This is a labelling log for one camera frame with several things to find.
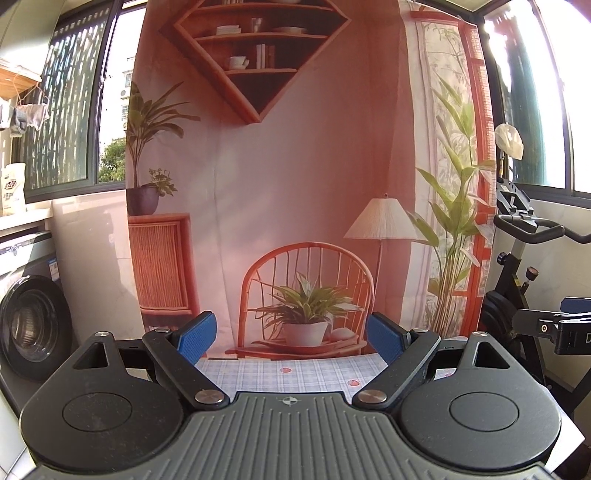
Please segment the hanging laundry rack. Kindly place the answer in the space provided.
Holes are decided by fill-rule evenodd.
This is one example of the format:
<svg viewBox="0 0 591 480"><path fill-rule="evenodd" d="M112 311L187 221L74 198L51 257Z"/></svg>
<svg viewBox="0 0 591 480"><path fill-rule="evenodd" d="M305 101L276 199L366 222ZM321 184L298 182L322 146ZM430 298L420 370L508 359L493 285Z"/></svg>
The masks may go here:
<svg viewBox="0 0 591 480"><path fill-rule="evenodd" d="M41 77L1 60L1 131L22 138L29 128L39 131L49 117L49 97L41 88Z"/></svg>

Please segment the dark framed left window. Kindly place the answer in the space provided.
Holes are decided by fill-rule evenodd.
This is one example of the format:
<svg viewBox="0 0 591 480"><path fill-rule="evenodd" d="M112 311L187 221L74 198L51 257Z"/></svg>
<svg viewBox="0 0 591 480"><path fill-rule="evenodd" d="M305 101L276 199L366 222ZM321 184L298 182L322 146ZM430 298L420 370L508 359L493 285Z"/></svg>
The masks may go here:
<svg viewBox="0 0 591 480"><path fill-rule="evenodd" d="M12 142L32 203L123 187L131 77L147 4L71 1L59 17L39 86L25 103L49 117Z"/></svg>

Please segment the white detergent bag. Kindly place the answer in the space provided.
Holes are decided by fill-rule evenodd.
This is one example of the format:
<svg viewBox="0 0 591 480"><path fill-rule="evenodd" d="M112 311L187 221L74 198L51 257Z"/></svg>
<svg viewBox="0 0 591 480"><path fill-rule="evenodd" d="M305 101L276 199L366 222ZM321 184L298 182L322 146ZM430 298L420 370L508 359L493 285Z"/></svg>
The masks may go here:
<svg viewBox="0 0 591 480"><path fill-rule="evenodd" d="M24 194L25 167L25 163L11 163L1 170L1 207L3 216L26 211Z"/></svg>

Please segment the blue plaid tablecloth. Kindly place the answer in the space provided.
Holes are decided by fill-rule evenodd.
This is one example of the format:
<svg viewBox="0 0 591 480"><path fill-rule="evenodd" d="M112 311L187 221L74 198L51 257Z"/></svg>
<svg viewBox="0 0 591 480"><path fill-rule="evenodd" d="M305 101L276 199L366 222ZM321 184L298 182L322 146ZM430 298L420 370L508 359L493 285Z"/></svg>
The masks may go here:
<svg viewBox="0 0 591 480"><path fill-rule="evenodd" d="M229 398L238 392L341 392L351 400L387 363L369 354L311 360L201 359L195 367Z"/></svg>

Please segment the right window frame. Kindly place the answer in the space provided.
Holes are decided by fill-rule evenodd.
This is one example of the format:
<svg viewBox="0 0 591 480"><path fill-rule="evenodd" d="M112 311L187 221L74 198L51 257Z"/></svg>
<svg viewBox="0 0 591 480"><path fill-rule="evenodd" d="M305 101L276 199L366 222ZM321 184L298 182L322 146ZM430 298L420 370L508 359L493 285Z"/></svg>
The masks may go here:
<svg viewBox="0 0 591 480"><path fill-rule="evenodd" d="M589 2L494 1L479 15L495 121L524 144L504 176L534 199L589 207Z"/></svg>

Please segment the printed room backdrop cloth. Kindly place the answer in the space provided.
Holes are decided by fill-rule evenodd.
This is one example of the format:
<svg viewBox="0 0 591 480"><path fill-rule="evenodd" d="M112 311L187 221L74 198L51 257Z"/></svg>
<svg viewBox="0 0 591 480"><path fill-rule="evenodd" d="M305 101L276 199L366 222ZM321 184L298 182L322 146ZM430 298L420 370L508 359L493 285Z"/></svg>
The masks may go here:
<svg viewBox="0 0 591 480"><path fill-rule="evenodd" d="M151 1L131 77L146 330L211 357L359 355L367 319L478 327L493 115L478 27L416 1Z"/></svg>

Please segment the grey washing machine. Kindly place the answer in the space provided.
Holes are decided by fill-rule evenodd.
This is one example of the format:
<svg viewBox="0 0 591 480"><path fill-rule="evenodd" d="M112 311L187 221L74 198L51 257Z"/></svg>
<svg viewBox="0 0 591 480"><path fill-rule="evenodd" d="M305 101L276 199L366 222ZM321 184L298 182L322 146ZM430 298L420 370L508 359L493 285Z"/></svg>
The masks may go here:
<svg viewBox="0 0 591 480"><path fill-rule="evenodd" d="M53 236L1 238L1 394L16 415L77 348Z"/></svg>

